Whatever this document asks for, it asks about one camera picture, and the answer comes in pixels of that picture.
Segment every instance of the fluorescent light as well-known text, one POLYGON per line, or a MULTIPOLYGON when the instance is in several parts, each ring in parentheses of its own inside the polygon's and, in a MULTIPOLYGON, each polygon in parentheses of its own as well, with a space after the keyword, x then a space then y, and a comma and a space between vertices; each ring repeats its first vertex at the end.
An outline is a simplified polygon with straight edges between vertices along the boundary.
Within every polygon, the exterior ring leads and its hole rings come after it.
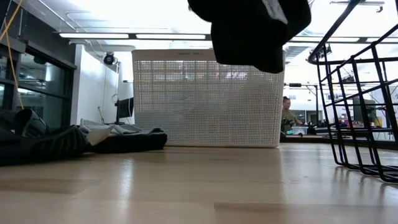
POLYGON ((18 93, 28 94, 29 92, 30 92, 29 90, 18 88, 18 93))
MULTIPOLYGON (((320 42, 323 37, 293 37, 290 41, 297 42, 320 42)), ((357 37, 330 37, 328 42, 357 42, 359 38, 357 37)))
POLYGON ((182 40, 204 40, 206 35, 196 34, 137 34, 138 39, 182 39, 182 40))
MULTIPOLYGON (((366 42, 374 42, 379 40, 380 38, 368 38, 366 42)), ((381 41, 382 43, 398 43, 398 38, 385 38, 381 41)))
POLYGON ((32 78, 20 78, 21 82, 45 82, 44 80, 32 79, 32 78))
POLYGON ((63 38, 72 39, 128 39, 129 34, 90 34, 90 33, 60 33, 63 38))
MULTIPOLYGON (((348 5, 350 1, 330 1, 330 4, 338 4, 338 5, 348 5)), ((358 5, 363 5, 363 6, 380 6, 380 5, 384 5, 384 1, 362 1, 360 3, 358 3, 358 5)))
POLYGON ((316 47, 318 45, 318 43, 313 43, 313 42, 303 42, 303 43, 299 43, 299 42, 287 42, 285 44, 286 47, 316 47))

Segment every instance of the black cloth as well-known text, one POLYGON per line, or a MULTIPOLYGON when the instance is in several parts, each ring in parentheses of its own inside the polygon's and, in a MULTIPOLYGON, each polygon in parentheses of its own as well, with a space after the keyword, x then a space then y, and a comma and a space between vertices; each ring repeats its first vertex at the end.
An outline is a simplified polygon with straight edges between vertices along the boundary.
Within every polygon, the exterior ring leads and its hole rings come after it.
POLYGON ((0 166, 80 156, 88 145, 86 137, 76 126, 38 138, 8 133, 2 127, 0 134, 0 166))
POLYGON ((279 73, 284 69, 282 46, 311 23, 311 11, 307 0, 275 1, 188 0, 188 3, 195 14, 212 23, 211 39, 217 62, 253 65, 263 72, 279 73), (273 13, 277 10, 270 10, 263 1, 281 8, 286 21, 277 19, 273 13))
POLYGON ((0 110, 0 127, 8 131, 15 130, 14 118, 16 114, 16 111, 0 110))
POLYGON ((37 138, 50 134, 50 129, 42 118, 31 109, 20 110, 14 118, 15 134, 37 138))
POLYGON ((167 142, 167 135, 159 128, 149 133, 110 136, 90 151, 96 153, 128 153, 161 150, 167 142))

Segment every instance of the wooden floor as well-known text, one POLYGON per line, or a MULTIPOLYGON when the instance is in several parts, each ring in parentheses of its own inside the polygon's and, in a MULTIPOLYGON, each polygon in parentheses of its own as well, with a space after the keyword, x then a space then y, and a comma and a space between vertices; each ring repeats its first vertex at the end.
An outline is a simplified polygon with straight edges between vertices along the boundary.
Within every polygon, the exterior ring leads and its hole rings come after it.
MULTIPOLYGON (((398 163, 397 152, 382 152, 398 163)), ((398 223, 398 187, 338 167, 327 144, 169 147, 0 167, 0 223, 398 223)))

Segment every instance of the white plastic basket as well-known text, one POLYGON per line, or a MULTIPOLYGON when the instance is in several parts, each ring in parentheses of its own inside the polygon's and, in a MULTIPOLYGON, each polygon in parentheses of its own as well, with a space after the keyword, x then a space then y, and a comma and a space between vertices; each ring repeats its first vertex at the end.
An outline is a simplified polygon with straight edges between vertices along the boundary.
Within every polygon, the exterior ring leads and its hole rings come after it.
POLYGON ((220 65, 212 50, 134 50, 135 121, 171 146, 277 147, 284 72, 220 65))

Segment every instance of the person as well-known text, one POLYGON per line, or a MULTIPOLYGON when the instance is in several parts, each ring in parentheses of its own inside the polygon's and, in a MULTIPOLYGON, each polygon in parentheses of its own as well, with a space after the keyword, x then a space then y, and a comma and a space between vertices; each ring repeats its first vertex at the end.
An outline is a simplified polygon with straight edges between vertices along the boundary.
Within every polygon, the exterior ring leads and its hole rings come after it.
POLYGON ((283 132, 287 134, 288 131, 292 130, 292 126, 296 125, 302 125, 303 123, 297 119, 296 115, 289 110, 290 105, 292 103, 290 102, 290 99, 284 96, 283 100, 283 105, 282 105, 282 126, 284 127, 283 132))

